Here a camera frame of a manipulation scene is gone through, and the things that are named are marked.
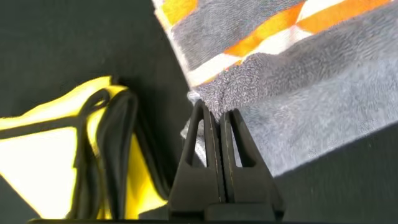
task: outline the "striped towel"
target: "striped towel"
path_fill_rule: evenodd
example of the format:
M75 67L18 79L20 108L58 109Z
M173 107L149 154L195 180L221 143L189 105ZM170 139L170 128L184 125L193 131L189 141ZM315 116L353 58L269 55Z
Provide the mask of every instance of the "striped towel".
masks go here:
M391 0L153 0L190 87Z
M390 0L173 0L156 10L188 97L216 119L239 108L274 176L398 122L397 12Z

